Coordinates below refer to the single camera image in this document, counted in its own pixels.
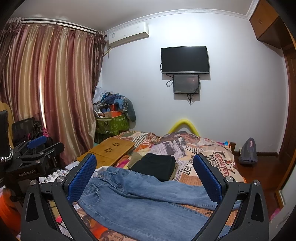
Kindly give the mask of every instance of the blue gripper pad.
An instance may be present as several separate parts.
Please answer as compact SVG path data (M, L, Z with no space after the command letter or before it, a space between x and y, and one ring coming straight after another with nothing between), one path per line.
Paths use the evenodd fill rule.
M219 204L222 201L222 187L199 155L193 158L193 167L210 199Z
M69 184L67 199L70 203L77 202L79 200L95 169L96 157L92 154L73 178L73 181Z
M27 148L28 149L34 149L36 148L37 146L40 146L42 144L44 144L45 142L47 141L47 138L45 136L40 136L34 140L31 140L28 145L27 145Z

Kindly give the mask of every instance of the gray backpack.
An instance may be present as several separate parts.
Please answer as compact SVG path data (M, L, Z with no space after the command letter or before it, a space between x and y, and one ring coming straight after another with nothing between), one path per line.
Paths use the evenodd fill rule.
M256 153L256 144L253 138L249 138L243 145L241 154L239 156L239 164L255 164L258 162Z

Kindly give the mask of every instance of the bed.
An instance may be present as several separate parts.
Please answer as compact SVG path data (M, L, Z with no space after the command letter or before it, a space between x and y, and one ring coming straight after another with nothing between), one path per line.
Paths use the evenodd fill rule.
M175 176L173 180L189 185L202 185L199 177L193 168L193 157L197 153L202 153L208 161L217 167L224 176L232 176L237 182L245 182L244 178L236 169L234 156L228 141L225 143L216 142L207 138L198 137L185 131L173 132L162 137L157 137L153 133L140 131L127 131L117 136L117 139L129 140L135 143L135 146L125 156L123 156L114 166L126 168L134 152L144 156L147 153L159 155L172 155L176 159ZM96 236L99 241L134 241L134 239L105 228L77 204L73 203L80 217ZM195 210L205 216L211 216L213 211L203 208L196 208L184 205L187 208ZM236 211L230 214L227 225L233 223ZM67 230L60 226L62 232L68 235Z

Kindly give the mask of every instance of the small black screen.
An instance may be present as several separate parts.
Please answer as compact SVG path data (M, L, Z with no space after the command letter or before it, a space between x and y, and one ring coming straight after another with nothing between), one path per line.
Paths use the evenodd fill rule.
M161 49L163 73L210 73L206 46Z
M196 74L174 75L175 94L199 94L199 78Z

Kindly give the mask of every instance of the wooden floor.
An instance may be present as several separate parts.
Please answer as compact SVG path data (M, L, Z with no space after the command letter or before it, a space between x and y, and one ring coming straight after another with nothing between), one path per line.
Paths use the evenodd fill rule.
M259 156L258 163L254 166L240 165L238 156L234 156L234 160L239 173L246 179L247 183L251 183L255 179L260 181L270 217L279 207L274 194L286 168L280 164L279 159L275 156Z

